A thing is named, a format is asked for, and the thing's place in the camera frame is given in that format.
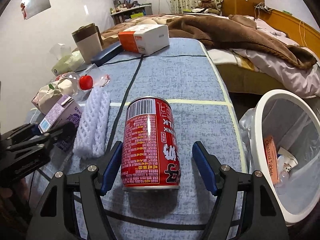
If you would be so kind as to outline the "white foam net sleeve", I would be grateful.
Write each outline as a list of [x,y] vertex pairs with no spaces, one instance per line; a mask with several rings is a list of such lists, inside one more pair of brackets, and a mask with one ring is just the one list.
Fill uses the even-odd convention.
[[73,153],[79,158],[104,155],[111,98],[104,87],[94,87],[84,105],[77,129]]

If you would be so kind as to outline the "pale pink bed sheet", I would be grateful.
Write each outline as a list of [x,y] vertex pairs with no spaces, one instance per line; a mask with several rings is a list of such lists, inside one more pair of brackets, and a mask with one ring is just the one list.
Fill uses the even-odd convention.
[[263,95],[286,89],[304,99],[319,96],[319,58],[310,70],[298,70],[275,56],[253,50],[208,51],[229,92]]

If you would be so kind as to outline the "brown teddy bear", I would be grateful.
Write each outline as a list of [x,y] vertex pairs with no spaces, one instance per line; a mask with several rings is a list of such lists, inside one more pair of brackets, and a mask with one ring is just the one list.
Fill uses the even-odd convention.
[[220,0],[198,0],[196,8],[207,10],[208,13],[219,15],[221,12]]

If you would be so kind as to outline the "wooden bed with headboard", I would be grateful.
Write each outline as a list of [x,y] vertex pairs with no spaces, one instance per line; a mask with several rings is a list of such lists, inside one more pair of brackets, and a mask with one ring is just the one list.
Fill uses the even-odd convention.
[[310,52],[315,58],[319,58],[319,57],[317,57],[316,53],[313,52],[311,49],[307,48],[307,46],[302,46],[302,45],[298,44],[296,41],[289,38],[284,32],[274,29],[268,23],[266,23],[264,20],[262,20],[260,18],[253,18],[250,16],[244,16],[244,17],[252,20],[256,24],[256,27],[259,31],[262,31],[262,32],[266,33],[267,35],[270,35],[271,37],[274,37],[287,45],[298,46],[302,49],[305,49],[306,51]]

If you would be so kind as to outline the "beige brown tumbler cup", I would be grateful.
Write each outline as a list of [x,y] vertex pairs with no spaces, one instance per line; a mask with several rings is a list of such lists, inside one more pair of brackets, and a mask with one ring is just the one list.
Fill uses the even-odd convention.
[[91,59],[103,50],[100,31],[94,23],[81,26],[72,32],[72,37],[87,64],[90,64]]

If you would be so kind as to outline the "white round trash bin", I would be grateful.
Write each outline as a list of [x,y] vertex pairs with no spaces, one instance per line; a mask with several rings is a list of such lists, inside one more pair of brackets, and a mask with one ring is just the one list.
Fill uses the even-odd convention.
[[295,94],[274,89],[239,121],[249,171],[267,179],[287,225],[319,201],[319,120]]

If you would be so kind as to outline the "shelf with clutter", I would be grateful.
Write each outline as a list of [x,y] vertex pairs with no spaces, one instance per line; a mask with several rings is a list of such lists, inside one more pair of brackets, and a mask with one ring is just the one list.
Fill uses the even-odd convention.
[[124,3],[121,3],[120,0],[113,0],[113,3],[114,8],[111,8],[110,12],[115,25],[153,14],[151,3],[140,4],[137,1],[129,3],[128,0],[125,0]]

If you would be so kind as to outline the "crumpled printed paper trash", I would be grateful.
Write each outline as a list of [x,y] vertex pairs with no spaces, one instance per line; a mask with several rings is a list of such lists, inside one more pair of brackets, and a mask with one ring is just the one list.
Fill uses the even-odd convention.
[[289,172],[298,165],[298,161],[283,147],[279,148],[277,157],[279,181],[284,182],[289,179]]

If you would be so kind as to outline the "red milk drink can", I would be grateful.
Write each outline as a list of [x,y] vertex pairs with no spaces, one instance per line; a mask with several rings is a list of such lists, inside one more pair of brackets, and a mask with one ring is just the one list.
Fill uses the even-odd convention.
[[124,191],[178,190],[181,168],[172,109],[154,96],[127,107],[121,179]]

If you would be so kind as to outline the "orange tablet box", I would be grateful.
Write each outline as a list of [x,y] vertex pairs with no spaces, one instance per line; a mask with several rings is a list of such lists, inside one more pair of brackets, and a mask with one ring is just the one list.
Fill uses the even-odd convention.
[[276,145],[271,135],[264,138],[264,150],[265,158],[267,162],[267,168],[271,177],[273,185],[279,182],[278,174],[278,157],[276,151]]

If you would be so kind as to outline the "purple milk carton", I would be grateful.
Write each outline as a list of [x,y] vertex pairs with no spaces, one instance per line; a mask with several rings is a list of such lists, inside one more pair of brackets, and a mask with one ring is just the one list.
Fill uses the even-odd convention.
[[62,129],[55,145],[67,152],[72,146],[82,115],[82,108],[68,95],[63,95],[40,122],[38,128],[44,133]]

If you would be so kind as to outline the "dark blue glasses case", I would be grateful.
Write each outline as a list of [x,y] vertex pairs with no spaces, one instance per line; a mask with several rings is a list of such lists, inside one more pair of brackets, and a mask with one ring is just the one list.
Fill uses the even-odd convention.
[[110,61],[111,59],[113,59],[114,57],[116,57],[122,51],[122,45],[119,41],[117,41],[116,43],[108,46],[107,48],[99,52],[97,55],[95,55],[91,59],[91,64],[95,64],[97,67],[100,67],[108,61]]

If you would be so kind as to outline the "blue patterned table cloth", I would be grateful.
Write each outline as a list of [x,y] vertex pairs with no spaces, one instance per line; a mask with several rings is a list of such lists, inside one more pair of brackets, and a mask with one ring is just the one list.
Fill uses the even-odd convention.
[[55,149],[34,189],[28,239],[201,239],[215,197],[192,147],[244,172],[227,89],[204,45],[172,38],[150,56],[122,52],[100,67],[106,87],[105,155]]

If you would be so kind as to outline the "yellow green tissue pack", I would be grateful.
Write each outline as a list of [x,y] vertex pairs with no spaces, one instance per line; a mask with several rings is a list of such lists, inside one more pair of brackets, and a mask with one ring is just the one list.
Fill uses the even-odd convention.
[[49,52],[57,59],[57,63],[52,67],[55,76],[74,72],[84,63],[80,51],[72,52],[71,47],[63,43],[55,44]]

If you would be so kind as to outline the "clear plastic bottle red cap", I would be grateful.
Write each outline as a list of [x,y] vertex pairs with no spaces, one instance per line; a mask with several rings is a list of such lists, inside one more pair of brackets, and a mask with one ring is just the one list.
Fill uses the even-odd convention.
[[62,95],[75,97],[91,91],[94,87],[104,87],[110,82],[110,76],[103,73],[95,64],[81,73],[68,72],[56,77]]

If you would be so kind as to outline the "brown fleece blanket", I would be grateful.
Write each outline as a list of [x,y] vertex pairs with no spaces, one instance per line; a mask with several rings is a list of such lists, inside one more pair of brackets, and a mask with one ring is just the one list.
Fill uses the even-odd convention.
[[259,31],[252,20],[241,15],[230,15],[228,18],[204,14],[142,16],[103,31],[101,36],[104,46],[118,41],[121,31],[142,24],[165,24],[171,38],[193,38],[207,48],[248,49],[267,53],[302,70],[310,69],[317,62],[310,52],[298,46],[287,45]]

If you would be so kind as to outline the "orange white carton box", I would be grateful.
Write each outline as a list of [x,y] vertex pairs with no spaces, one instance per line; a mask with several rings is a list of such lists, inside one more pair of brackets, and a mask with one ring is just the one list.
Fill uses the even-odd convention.
[[122,48],[126,51],[151,55],[170,45],[168,26],[142,24],[118,33]]

